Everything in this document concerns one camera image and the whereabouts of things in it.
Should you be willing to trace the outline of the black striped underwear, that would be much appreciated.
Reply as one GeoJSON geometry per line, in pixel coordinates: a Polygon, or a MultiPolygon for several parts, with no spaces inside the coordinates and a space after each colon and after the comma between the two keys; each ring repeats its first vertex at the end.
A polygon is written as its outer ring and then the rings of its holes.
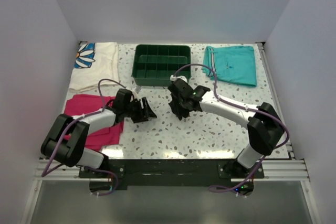
{"type": "Polygon", "coordinates": [[[182,119],[185,119],[189,117],[190,111],[188,109],[183,108],[178,100],[172,100],[169,102],[169,106],[171,108],[171,111],[176,117],[181,121],[182,119]]]}

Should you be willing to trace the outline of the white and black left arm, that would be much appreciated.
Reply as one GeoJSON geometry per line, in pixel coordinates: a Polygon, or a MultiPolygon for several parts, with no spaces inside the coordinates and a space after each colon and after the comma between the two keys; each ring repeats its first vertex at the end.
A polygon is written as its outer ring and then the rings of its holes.
{"type": "Polygon", "coordinates": [[[134,98],[132,91],[119,89],[112,101],[88,114],[69,116],[60,114],[54,121],[40,152],[50,160],[56,160],[68,167],[87,166],[97,178],[108,174],[107,157],[98,151],[85,147],[87,137],[101,129],[115,126],[125,118],[133,123],[156,119],[145,97],[134,98]]]}

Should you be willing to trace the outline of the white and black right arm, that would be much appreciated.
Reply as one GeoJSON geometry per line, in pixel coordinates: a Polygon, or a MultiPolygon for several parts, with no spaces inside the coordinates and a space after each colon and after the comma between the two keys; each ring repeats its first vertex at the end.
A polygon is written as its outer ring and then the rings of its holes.
{"type": "Polygon", "coordinates": [[[168,90],[172,101],[169,106],[179,120],[189,117],[191,112],[205,112],[231,120],[248,132],[249,143],[236,159],[224,165],[227,173],[246,178],[256,163],[272,154],[285,131],[281,120],[269,103],[252,105],[216,95],[204,86],[192,88],[185,77],[171,75],[168,90]]]}

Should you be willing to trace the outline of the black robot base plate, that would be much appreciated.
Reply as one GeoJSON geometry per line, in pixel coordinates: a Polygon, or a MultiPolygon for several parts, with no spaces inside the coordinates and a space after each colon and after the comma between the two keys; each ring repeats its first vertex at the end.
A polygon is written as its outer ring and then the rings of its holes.
{"type": "Polygon", "coordinates": [[[103,169],[118,178],[117,189],[129,186],[232,187],[245,179],[246,169],[234,159],[110,159],[103,169]]]}

